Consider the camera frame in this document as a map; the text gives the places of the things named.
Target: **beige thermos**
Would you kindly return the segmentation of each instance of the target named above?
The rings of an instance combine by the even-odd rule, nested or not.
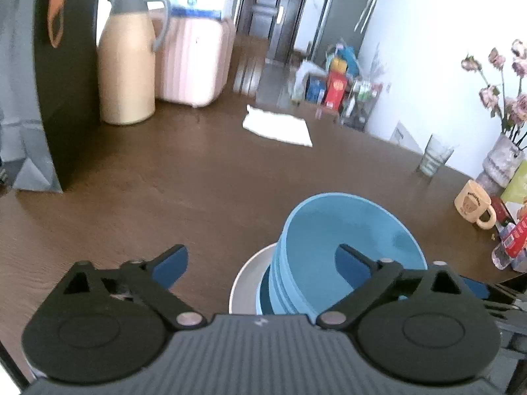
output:
[[[108,0],[110,17],[98,49],[101,118],[112,125],[129,125],[154,114],[155,55],[167,33],[168,0]],[[161,1],[164,24],[155,37],[148,1]]]

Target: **red box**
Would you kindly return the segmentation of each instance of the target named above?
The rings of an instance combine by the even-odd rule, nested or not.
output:
[[[491,205],[492,205],[492,208],[494,208],[494,211],[496,211],[497,221],[502,226],[505,227],[507,223],[514,222],[509,210],[505,207],[505,204],[499,197],[491,196]]]
[[[328,76],[328,92],[326,93],[324,105],[334,111],[338,111],[344,98],[347,84],[348,79],[344,74],[334,71],[330,72]]]

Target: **red package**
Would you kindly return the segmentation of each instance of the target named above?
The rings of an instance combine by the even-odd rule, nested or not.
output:
[[[516,258],[516,256],[525,247],[527,241],[527,215],[523,217],[516,227],[512,229],[512,232],[503,240],[503,246],[507,251],[507,254]]]
[[[491,205],[492,208],[494,208],[494,211],[496,211],[496,220],[502,226],[506,226],[509,222],[514,222],[509,210],[505,207],[505,204],[499,197],[491,196]]]
[[[334,111],[338,111],[344,98],[347,84],[348,79],[344,74],[334,71],[330,72],[328,76],[328,92],[326,93],[324,105]]]

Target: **brown tabletop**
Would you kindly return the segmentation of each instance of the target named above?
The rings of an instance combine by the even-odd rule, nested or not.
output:
[[[69,267],[115,268],[151,259],[176,243],[189,268],[173,291],[207,316],[226,312],[236,273],[276,242],[289,212],[322,192],[373,200],[399,218],[426,259],[482,281],[510,278],[491,261],[494,230],[463,220],[453,200],[468,177],[415,171],[420,156],[297,109],[313,148],[242,129],[242,98],[194,110],[160,103],[134,126],[103,125],[64,194],[9,192],[0,198],[0,340],[25,367],[25,324]]]

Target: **door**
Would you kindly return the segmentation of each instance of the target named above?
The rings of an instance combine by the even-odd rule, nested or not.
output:
[[[305,0],[244,0],[238,32],[269,40],[267,58],[285,63]]]
[[[325,0],[312,49],[314,63],[323,67],[326,52],[339,40],[353,46],[358,56],[376,0]]]

